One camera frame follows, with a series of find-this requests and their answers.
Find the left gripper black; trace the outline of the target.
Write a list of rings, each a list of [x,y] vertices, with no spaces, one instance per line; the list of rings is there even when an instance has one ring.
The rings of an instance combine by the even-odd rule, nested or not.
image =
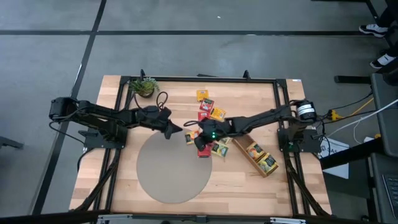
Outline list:
[[[164,136],[170,139],[173,131],[182,131],[180,126],[169,120],[170,110],[165,107],[147,106],[138,110],[138,125],[152,130],[165,131]]]

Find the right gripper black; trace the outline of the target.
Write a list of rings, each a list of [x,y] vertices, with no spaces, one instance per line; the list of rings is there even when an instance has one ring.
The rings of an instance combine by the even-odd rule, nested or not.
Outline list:
[[[197,149],[202,152],[206,148],[207,141],[218,141],[225,137],[233,137],[237,135],[232,121],[218,121],[213,119],[203,119],[199,122],[201,128],[200,137],[194,139]]]

